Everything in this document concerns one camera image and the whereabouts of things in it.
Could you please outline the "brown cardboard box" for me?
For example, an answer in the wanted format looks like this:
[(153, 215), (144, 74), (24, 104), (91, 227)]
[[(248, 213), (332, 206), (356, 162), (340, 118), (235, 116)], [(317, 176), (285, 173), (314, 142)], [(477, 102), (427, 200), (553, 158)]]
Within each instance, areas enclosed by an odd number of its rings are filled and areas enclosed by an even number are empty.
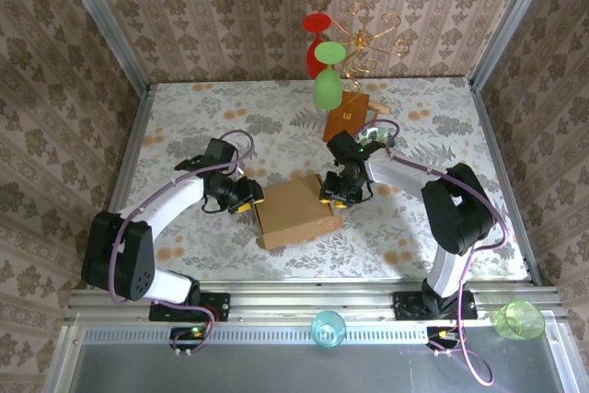
[(319, 199), (321, 185), (313, 174), (263, 188), (264, 200), (254, 206), (261, 249), (310, 241), (342, 227), (342, 217)]

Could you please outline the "brown wooden board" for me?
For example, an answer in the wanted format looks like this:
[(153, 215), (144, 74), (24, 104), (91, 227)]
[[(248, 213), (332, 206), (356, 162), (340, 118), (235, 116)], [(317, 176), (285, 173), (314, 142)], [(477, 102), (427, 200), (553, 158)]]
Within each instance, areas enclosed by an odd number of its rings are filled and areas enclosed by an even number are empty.
[(368, 111), (369, 96), (344, 91), (341, 96), (341, 104), (335, 110), (329, 112), (323, 141), (328, 142), (334, 135), (341, 131), (354, 134), (365, 123)]

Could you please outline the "green plastic wine glass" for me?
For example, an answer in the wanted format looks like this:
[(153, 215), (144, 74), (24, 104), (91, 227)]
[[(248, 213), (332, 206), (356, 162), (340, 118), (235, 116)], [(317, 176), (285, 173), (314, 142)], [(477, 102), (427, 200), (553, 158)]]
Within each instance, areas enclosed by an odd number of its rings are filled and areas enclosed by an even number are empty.
[(315, 78), (314, 104), (321, 110), (335, 110), (341, 104), (343, 83), (333, 66), (345, 58), (346, 50), (338, 42), (325, 41), (317, 46), (315, 56), (326, 67)]

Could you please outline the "teal transparent cup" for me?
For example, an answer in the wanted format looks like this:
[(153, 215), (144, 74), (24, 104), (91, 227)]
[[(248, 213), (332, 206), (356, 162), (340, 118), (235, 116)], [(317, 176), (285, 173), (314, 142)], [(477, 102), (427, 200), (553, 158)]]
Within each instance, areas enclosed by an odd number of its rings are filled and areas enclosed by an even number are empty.
[(346, 323), (343, 317), (332, 310), (319, 312), (311, 322), (311, 336), (322, 348), (335, 348), (346, 337)]

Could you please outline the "small left circuit board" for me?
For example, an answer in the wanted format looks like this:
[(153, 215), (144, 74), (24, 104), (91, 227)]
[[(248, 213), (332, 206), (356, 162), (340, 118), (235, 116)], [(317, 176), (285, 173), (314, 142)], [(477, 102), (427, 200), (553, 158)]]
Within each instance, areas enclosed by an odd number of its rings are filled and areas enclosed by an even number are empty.
[(176, 327), (170, 330), (169, 339), (173, 342), (189, 342), (195, 344), (206, 336), (206, 328), (201, 326)]

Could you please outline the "small circuit board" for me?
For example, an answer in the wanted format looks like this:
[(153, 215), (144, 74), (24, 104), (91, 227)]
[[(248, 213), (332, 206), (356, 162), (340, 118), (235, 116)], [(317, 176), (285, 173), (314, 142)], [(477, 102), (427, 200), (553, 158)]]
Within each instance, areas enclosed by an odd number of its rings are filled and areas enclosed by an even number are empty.
[(206, 328), (201, 326), (176, 327), (170, 330), (169, 339), (173, 342), (189, 342), (195, 344), (206, 336)]
[(458, 342), (460, 340), (457, 327), (429, 327), (427, 333), (428, 339), (432, 341)]

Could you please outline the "red plastic wine glass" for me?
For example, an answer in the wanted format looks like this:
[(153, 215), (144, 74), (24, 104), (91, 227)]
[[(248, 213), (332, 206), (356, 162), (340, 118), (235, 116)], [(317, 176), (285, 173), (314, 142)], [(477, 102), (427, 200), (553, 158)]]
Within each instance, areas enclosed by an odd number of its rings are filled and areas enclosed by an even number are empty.
[(330, 27), (331, 18), (323, 13), (315, 13), (306, 16), (302, 25), (305, 31), (315, 35), (306, 53), (307, 74), (311, 79), (315, 79), (327, 67), (317, 58), (315, 50), (324, 42), (322, 34)]

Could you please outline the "small right circuit board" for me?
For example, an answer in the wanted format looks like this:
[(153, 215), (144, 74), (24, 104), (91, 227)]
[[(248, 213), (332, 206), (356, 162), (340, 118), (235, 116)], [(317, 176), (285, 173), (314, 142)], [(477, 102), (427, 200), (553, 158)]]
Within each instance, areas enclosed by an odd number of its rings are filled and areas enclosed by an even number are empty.
[(458, 342), (460, 340), (457, 327), (429, 327), (427, 333), (428, 339), (432, 341)]

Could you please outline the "green transparent cup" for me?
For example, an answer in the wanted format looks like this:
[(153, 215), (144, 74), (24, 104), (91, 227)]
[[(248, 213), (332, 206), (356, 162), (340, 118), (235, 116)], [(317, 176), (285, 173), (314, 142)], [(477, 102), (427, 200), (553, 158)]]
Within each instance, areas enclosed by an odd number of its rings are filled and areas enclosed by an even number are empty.
[(546, 321), (531, 302), (516, 299), (491, 316), (495, 331), (508, 340), (535, 340), (544, 335)]

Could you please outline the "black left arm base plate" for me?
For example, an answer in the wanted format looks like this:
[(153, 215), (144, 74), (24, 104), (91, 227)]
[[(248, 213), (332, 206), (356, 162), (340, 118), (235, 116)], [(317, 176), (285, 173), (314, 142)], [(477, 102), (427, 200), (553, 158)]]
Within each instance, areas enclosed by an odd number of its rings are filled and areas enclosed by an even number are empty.
[[(199, 307), (210, 311), (215, 321), (227, 322), (230, 312), (229, 293), (201, 292)], [(153, 322), (205, 322), (208, 315), (201, 311), (182, 310), (152, 303), (148, 318)]]

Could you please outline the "aluminium mounting rail beam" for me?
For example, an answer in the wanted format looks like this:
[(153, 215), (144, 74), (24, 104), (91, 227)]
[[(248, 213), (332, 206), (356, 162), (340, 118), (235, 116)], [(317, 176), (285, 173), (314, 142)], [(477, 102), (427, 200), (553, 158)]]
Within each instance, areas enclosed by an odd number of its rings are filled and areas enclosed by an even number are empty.
[[(353, 325), (388, 324), (395, 319), (396, 292), (417, 291), (415, 282), (368, 283), (204, 283), (205, 293), (230, 294), (226, 325), (299, 326), (321, 310), (334, 310)], [(525, 299), (557, 320), (567, 318), (554, 287), (528, 282), (474, 282), (468, 289), (475, 299), (482, 323), (492, 312), (515, 300)], [(99, 289), (76, 290), (69, 301), (67, 325), (146, 326), (149, 303), (139, 301), (125, 306), (113, 304), (108, 293)]]

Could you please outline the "aluminium table side rail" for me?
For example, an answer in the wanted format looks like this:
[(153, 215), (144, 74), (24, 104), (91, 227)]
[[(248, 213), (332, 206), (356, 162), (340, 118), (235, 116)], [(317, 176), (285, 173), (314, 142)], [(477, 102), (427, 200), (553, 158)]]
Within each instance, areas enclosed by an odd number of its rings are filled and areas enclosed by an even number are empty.
[(505, 164), (503, 163), (502, 154), (498, 145), (494, 130), (492, 128), (489, 114), (486, 110), (484, 100), (480, 91), (472, 86), (468, 82), (469, 90), (473, 97), (473, 102), (477, 113), (479, 115), (479, 122), (482, 131), (485, 134), (487, 145), (490, 149), (491, 159), (498, 177), (499, 184), (502, 189), (502, 195), (505, 201), (507, 213), (510, 217), (512, 227), (514, 230), (514, 236), (517, 240), (518, 247), (520, 248), (523, 256), (523, 261), (527, 270), (528, 278), (535, 286), (542, 286), (543, 281), (540, 275), (540, 271), (537, 266), (537, 260), (534, 254), (534, 250), (530, 244), (530, 241), (525, 230), (525, 224), (522, 219), (517, 201), (514, 196), (514, 191), (511, 186)]
[(156, 85), (150, 86), (140, 100), (109, 209), (92, 220), (81, 270), (85, 283), (106, 290), (117, 302), (143, 298), (154, 280), (153, 230), (139, 218), (128, 222), (122, 206), (130, 193), (156, 91)]

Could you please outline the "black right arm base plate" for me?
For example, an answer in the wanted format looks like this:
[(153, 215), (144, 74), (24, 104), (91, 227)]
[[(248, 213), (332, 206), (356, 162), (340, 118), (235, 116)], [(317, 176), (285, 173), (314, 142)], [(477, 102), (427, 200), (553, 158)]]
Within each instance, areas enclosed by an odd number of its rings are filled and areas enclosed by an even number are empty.
[[(419, 291), (395, 292), (393, 294), (393, 310), (396, 320), (434, 320), (457, 319), (457, 297), (449, 301), (444, 307), (438, 307), (433, 300), (429, 306), (423, 299), (423, 293)], [(474, 295), (465, 291), (462, 296), (461, 313), (463, 319), (477, 319), (479, 317)]]

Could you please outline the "aluminium frame post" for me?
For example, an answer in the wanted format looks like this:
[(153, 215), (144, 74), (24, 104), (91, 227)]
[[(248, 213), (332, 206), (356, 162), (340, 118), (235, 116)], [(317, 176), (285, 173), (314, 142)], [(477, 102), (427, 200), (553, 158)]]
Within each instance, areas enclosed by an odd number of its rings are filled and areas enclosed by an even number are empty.
[(82, 0), (82, 2), (98, 26), (100, 33), (115, 55), (138, 97), (145, 97), (149, 91), (150, 81), (134, 55), (130, 41), (124, 36), (122, 28), (112, 13), (107, 0)]
[(484, 87), (532, 2), (533, 0), (509, 0), (496, 30), (491, 34), (489, 42), (469, 78), (469, 84), (473, 90), (481, 90)]

